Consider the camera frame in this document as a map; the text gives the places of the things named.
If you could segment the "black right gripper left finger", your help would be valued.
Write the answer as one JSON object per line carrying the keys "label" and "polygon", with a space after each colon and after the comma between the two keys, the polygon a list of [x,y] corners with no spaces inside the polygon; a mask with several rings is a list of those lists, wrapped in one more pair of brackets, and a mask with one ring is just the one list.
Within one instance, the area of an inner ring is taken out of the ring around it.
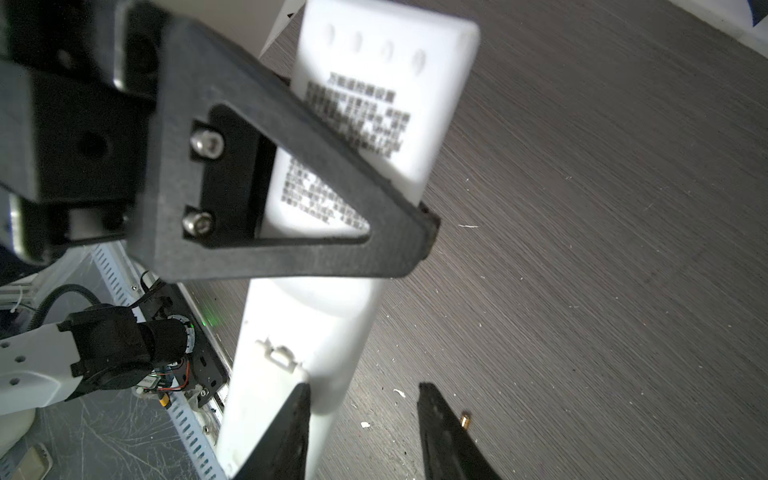
{"label": "black right gripper left finger", "polygon": [[234,480],[304,480],[311,418],[311,388],[295,386]]}

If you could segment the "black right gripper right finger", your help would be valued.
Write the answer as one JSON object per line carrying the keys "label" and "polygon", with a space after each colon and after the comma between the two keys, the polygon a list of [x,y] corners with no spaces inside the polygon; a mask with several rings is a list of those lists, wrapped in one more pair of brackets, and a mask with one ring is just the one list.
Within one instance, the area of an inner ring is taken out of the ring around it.
{"label": "black right gripper right finger", "polygon": [[501,479],[435,384],[419,384],[417,413],[426,479]]}

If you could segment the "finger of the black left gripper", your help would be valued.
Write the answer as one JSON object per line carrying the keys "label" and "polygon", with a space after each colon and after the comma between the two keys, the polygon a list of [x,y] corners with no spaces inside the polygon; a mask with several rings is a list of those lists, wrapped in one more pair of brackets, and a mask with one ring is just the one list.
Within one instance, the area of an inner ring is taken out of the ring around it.
{"label": "finger of the black left gripper", "polygon": [[[280,229],[280,154],[360,215],[362,231]],[[126,236],[133,259],[169,282],[399,278],[428,256],[439,226],[253,56],[197,20],[167,16]]]}

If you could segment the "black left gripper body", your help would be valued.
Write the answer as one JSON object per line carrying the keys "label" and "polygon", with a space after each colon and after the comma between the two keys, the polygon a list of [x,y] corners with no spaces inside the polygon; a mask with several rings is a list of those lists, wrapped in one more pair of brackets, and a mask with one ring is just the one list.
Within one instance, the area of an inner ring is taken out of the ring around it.
{"label": "black left gripper body", "polygon": [[1,5],[1,243],[27,264],[124,237],[146,161],[162,11]]}

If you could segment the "white battery cover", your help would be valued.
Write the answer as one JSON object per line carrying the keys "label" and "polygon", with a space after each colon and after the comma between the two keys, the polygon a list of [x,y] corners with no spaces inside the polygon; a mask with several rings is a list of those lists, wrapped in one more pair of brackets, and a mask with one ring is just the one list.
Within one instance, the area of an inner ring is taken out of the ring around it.
{"label": "white battery cover", "polygon": [[279,409],[309,374],[284,347],[247,340],[237,347],[216,456],[228,478],[245,465]]}

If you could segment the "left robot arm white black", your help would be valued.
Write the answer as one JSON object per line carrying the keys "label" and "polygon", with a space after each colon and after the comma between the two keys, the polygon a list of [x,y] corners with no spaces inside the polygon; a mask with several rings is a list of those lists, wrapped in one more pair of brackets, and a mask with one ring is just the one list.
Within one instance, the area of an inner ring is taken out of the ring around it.
{"label": "left robot arm white black", "polygon": [[388,1],[310,1],[283,79],[151,1],[1,5],[1,280],[122,240],[159,276],[133,306],[41,304],[1,345],[5,414],[130,388],[226,388],[228,474],[314,461],[392,278],[427,257],[422,204],[479,40]]}

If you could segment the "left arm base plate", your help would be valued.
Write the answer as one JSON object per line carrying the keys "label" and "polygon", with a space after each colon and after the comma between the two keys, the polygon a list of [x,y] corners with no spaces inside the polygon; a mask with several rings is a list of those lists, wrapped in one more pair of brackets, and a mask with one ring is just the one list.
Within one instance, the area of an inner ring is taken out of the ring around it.
{"label": "left arm base plate", "polygon": [[231,367],[208,332],[206,322],[185,298],[182,290],[176,285],[165,284],[140,309],[148,321],[172,318],[185,324],[188,346],[182,359],[189,357],[196,381],[209,390],[208,398],[199,401],[199,408],[208,406],[214,412],[222,413]]}

